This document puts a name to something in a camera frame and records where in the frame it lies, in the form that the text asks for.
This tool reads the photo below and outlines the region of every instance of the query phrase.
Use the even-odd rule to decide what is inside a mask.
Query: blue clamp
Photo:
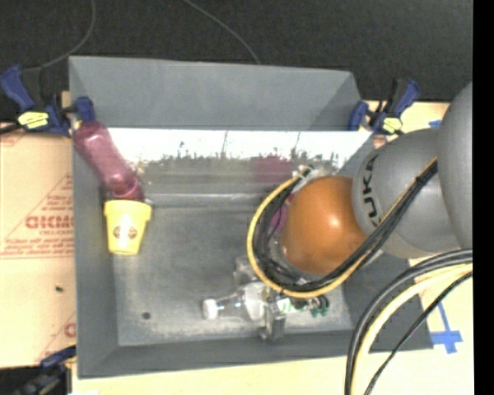
[[[96,119],[96,112],[93,103],[87,96],[80,96],[75,101],[75,110],[79,113],[83,123],[88,123]]]
[[[358,130],[360,125],[368,127],[373,134],[393,135],[401,134],[401,115],[411,106],[420,95],[419,85],[412,79],[398,79],[394,81],[394,88],[386,105],[379,106],[376,111],[370,111],[369,105],[359,101],[352,113],[348,130]]]
[[[64,116],[57,99],[45,107],[36,104],[22,82],[19,65],[7,69],[0,76],[0,84],[6,95],[18,104],[20,113],[16,120],[26,131],[43,131],[70,137],[69,120]]]

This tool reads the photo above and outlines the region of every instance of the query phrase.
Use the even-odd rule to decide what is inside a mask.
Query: kuka logo
[[[379,154],[371,158],[366,164],[366,171],[369,172],[367,177],[366,174],[362,176],[362,184],[364,184],[364,189],[362,190],[362,196],[364,197],[365,205],[370,206],[370,210],[368,211],[368,217],[370,218],[371,224],[373,224],[374,226],[377,226],[380,222],[380,218],[377,218],[379,212],[377,211],[377,207],[375,206],[375,200],[371,196],[372,194],[371,178],[373,177],[373,164],[375,163],[377,156],[379,156]]]
[[[51,216],[28,216],[24,221],[27,228],[32,230],[46,228],[72,228],[73,216],[51,215]]]

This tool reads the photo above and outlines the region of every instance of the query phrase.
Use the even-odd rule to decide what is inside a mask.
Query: gray bin
[[[72,99],[89,96],[97,118],[110,128],[346,130],[360,99],[350,72],[324,69],[74,56],[69,74]],[[147,236],[137,257],[120,258],[107,250],[100,182],[74,156],[79,377],[344,355],[361,311],[407,266],[402,259],[379,258],[330,295],[328,325],[291,322],[274,343],[261,341],[249,324],[205,323],[201,299],[234,289],[234,260],[245,254],[250,218],[263,191],[279,178],[260,188],[252,177],[238,180],[245,175],[240,171],[220,179],[213,192],[255,188],[262,192],[258,198],[224,197],[217,206],[201,206],[193,195],[209,183],[199,167],[189,165],[187,180],[187,165],[180,166],[184,194],[171,177],[163,190],[153,180],[145,187],[156,204]],[[374,348],[392,347],[397,329],[408,328],[420,309],[418,302],[408,304]],[[426,329],[406,345],[429,346]]]

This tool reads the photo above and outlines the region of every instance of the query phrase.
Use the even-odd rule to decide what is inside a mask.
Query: blue tape
[[[430,332],[432,344],[443,344],[446,349],[446,354],[453,354],[457,352],[455,344],[458,342],[463,342],[463,338],[461,337],[461,333],[459,331],[452,331],[450,329],[443,304],[439,303],[437,307],[439,308],[440,316],[443,319],[445,330],[441,332]]]

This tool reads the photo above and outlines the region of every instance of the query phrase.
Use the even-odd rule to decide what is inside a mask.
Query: black surface
[[[424,100],[450,100],[473,75],[473,0],[193,0],[239,33],[265,64],[346,68],[367,99],[410,76]],[[96,0],[78,53],[252,63],[219,26],[180,0]],[[66,53],[90,21],[88,0],[0,0],[0,72]],[[42,74],[67,87],[66,63]],[[0,90],[0,119],[16,114]],[[8,393],[33,371],[0,373]]]

